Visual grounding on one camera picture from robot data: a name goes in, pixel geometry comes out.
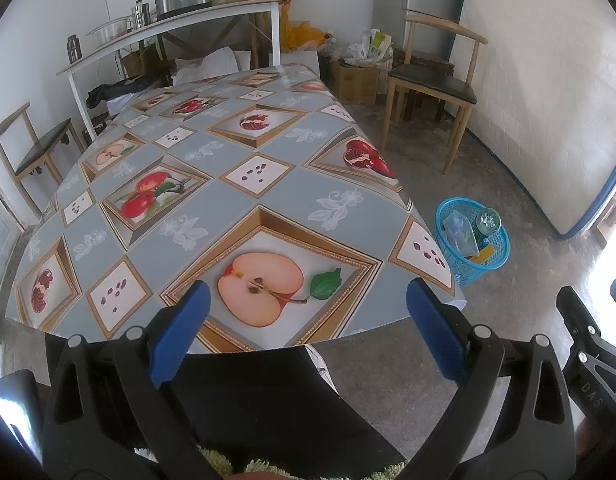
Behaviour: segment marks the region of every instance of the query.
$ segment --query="floor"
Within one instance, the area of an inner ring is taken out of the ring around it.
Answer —
[[[378,142],[383,107],[349,109]],[[505,338],[529,340],[535,333],[545,333],[563,365],[571,339],[555,309],[555,296],[562,286],[572,285],[584,302],[594,301],[594,315],[604,338],[616,344],[616,309],[608,293],[616,278],[616,251],[606,250],[600,256],[588,234],[557,240],[514,179],[468,134],[450,173],[443,176],[440,168],[447,154],[451,119],[435,123],[434,115],[434,104],[424,102],[411,123],[392,128],[385,158],[429,226],[437,205],[451,196],[472,198],[501,214],[511,240],[510,259],[502,269],[464,290],[468,300],[464,313],[470,322],[488,324]],[[40,382],[47,383],[43,336],[8,325],[3,334],[3,372],[28,367]],[[456,390],[454,383],[438,373],[409,319],[316,348],[341,396],[407,458],[421,447]],[[496,388],[467,456],[485,446],[505,387]],[[575,418],[581,420],[578,410]]]

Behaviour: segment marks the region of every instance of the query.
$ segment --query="chair backrest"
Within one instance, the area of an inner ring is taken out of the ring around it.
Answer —
[[[17,111],[11,113],[10,115],[8,115],[8,117],[6,117],[5,119],[1,121],[0,137],[6,132],[6,130],[12,125],[12,123],[19,118],[19,116],[23,116],[24,121],[25,121],[25,127],[28,133],[30,134],[32,143],[35,143],[39,140],[39,137],[37,136],[34,128],[32,127],[32,123],[30,122],[30,117],[28,117],[28,114],[27,114],[27,109],[29,107],[30,107],[30,103],[26,103],[22,107],[20,107]],[[9,173],[14,175],[14,167],[12,166],[12,162],[10,162],[10,159],[8,158],[5,150],[3,149],[3,145],[1,144],[1,139],[0,139],[0,156],[1,156],[1,159],[3,160],[3,163],[6,165],[6,168],[8,168]]]
[[[435,16],[429,16],[427,14],[406,14],[405,20],[410,23],[410,31],[408,33],[408,42],[406,43],[406,59],[405,64],[410,63],[410,56],[412,54],[412,43],[415,37],[415,24],[421,23],[421,25],[427,25],[429,27],[439,28],[440,30],[446,30],[453,34],[459,34],[466,38],[474,40],[474,47],[472,49],[472,58],[470,59],[470,66],[468,67],[468,75],[466,76],[466,83],[472,83],[472,77],[474,76],[474,69],[477,66],[477,54],[479,53],[480,43],[488,44],[488,40],[483,36],[478,35],[469,28],[462,27],[458,23],[451,22],[450,20],[444,20],[443,18],[436,18]]]

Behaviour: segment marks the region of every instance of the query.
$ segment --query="yellow plastic bag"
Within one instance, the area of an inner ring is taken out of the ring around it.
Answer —
[[[317,50],[326,41],[323,32],[308,22],[291,25],[289,11],[290,4],[281,5],[281,52]]]

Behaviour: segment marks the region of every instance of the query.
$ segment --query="silver screw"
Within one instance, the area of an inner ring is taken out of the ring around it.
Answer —
[[[142,335],[143,335],[143,329],[140,326],[130,327],[125,332],[125,336],[131,341],[137,340]]]
[[[474,333],[477,337],[481,337],[482,339],[488,339],[488,337],[492,334],[490,329],[485,325],[477,325],[474,328]]]
[[[76,348],[80,344],[81,344],[81,336],[80,335],[75,334],[73,336],[70,336],[70,339],[68,339],[68,346],[70,348]]]
[[[534,340],[539,346],[547,347],[550,344],[550,339],[548,339],[548,337],[544,334],[537,334],[534,336]]]

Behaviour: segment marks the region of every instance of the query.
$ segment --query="fruit-patterned tablecloth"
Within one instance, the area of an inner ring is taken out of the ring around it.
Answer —
[[[191,351],[268,349],[407,317],[416,276],[444,303],[466,303],[354,118],[294,65],[158,89],[126,108],[50,201],[7,316],[112,339],[200,278],[212,303]]]

